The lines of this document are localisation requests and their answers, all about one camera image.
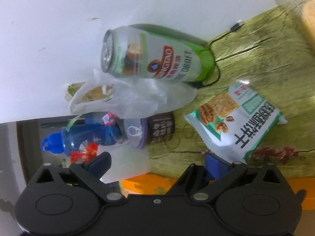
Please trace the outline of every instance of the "beer can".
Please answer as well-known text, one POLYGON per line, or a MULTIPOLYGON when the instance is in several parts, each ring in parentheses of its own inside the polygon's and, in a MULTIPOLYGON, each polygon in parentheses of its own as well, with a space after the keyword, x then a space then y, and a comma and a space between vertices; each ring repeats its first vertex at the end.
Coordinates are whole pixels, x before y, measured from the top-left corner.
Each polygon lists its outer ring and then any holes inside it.
POLYGON ((211 75, 214 56, 200 45, 121 26, 104 36, 101 67, 115 77, 193 82, 211 75))

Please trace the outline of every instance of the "orange surface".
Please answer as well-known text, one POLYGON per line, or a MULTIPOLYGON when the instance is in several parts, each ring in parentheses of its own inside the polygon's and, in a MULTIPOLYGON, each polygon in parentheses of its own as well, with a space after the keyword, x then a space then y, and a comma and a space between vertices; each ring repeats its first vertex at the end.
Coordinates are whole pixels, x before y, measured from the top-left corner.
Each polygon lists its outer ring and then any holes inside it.
MULTIPOLYGON (((165 178, 155 174, 144 174, 121 181, 125 194, 165 194, 173 184, 176 178, 165 178)), ((305 200, 302 203, 303 210, 315 210, 315 177, 310 178, 287 178, 293 191, 297 193, 304 189, 307 191, 305 200)))
POLYGON ((303 210, 315 210, 315 177, 287 178, 293 191, 306 190, 306 197, 302 203, 303 210))

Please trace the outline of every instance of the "white and green snack wrapper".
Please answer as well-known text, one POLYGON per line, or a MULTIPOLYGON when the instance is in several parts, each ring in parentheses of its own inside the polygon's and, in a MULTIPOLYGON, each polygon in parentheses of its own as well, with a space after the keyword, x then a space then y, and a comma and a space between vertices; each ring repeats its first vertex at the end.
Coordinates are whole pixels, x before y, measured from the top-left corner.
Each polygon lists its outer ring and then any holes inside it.
POLYGON ((276 123, 287 123, 278 108, 241 83, 184 117, 207 147, 227 162, 245 162, 246 153, 254 150, 276 123))

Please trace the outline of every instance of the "blue water bottle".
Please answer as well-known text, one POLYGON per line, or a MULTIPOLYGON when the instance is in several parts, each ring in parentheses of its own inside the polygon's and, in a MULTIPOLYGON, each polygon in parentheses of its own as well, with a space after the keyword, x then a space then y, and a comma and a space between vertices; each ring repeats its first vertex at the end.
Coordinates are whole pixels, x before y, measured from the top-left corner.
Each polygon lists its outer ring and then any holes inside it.
POLYGON ((114 145, 115 140, 110 134, 108 126, 101 124, 74 125, 67 131, 66 127, 61 132, 51 133, 42 142, 44 151, 54 154, 65 153, 70 156, 71 151, 84 149, 91 143, 99 145, 114 145))

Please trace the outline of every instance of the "black cable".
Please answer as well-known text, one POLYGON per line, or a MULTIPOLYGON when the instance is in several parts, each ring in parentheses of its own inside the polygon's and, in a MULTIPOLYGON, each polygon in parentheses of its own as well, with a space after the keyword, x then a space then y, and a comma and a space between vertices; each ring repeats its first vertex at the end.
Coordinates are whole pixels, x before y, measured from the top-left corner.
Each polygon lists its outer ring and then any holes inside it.
MULTIPOLYGON (((211 50, 211 47, 212 47, 212 45, 213 45, 215 42, 217 42, 217 41, 223 39, 224 37, 226 37, 226 36, 229 35, 230 33, 234 33, 234 32, 236 32, 237 30, 239 30, 242 25, 243 25, 242 22, 237 22, 234 26, 232 26, 232 27, 229 29, 229 31, 225 32, 224 34, 222 34, 222 35, 219 36, 218 38, 212 40, 212 41, 209 43, 209 45, 208 45, 209 49, 211 50)), ((201 89, 201 88, 209 87, 209 86, 212 86, 212 85, 216 84, 216 83, 220 80, 220 78, 221 78, 221 70, 220 70, 220 68, 218 67, 218 64, 217 64, 216 61, 214 61, 214 66, 215 66, 215 68, 216 68, 217 71, 218 71, 218 77, 217 77, 216 80, 214 80, 213 82, 211 82, 211 83, 209 83, 209 84, 206 84, 206 85, 204 85, 201 81, 200 81, 200 82, 191 82, 190 85, 191 85, 192 87, 194 87, 194 88, 201 89)))

